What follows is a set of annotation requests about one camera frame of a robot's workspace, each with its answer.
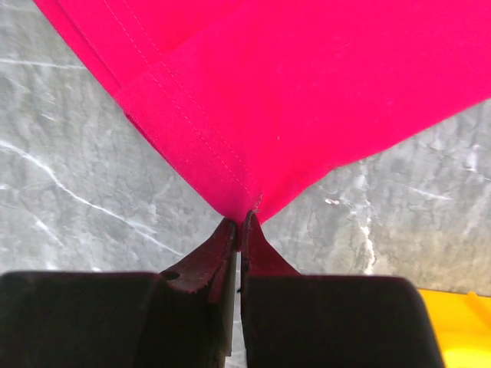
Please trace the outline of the pink t shirt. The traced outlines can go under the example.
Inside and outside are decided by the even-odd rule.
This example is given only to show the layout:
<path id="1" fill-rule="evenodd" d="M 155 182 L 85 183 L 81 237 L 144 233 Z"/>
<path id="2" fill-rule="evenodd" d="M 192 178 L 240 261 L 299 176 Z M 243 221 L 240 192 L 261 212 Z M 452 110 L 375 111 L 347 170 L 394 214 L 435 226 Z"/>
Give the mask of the pink t shirt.
<path id="1" fill-rule="evenodd" d="M 40 1 L 220 214 L 265 221 L 340 166 L 490 96 L 488 1 Z"/>

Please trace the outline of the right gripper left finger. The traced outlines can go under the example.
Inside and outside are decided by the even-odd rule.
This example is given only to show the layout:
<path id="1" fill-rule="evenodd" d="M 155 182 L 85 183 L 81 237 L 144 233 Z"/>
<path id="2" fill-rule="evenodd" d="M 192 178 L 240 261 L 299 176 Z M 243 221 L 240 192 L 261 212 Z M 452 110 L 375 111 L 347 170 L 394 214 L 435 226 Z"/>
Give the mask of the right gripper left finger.
<path id="1" fill-rule="evenodd" d="M 237 225 L 160 273 L 145 323 L 147 367 L 223 367 L 232 350 Z"/>

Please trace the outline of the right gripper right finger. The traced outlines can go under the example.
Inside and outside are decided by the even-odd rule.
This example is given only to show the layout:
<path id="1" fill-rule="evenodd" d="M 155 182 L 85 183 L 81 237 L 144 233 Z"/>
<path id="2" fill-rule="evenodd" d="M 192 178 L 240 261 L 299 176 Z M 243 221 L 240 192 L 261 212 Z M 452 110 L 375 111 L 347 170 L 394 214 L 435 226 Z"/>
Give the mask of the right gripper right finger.
<path id="1" fill-rule="evenodd" d="M 241 279 L 301 278 L 295 270 L 267 241 L 258 216 L 249 211 L 242 223 L 241 232 Z"/>

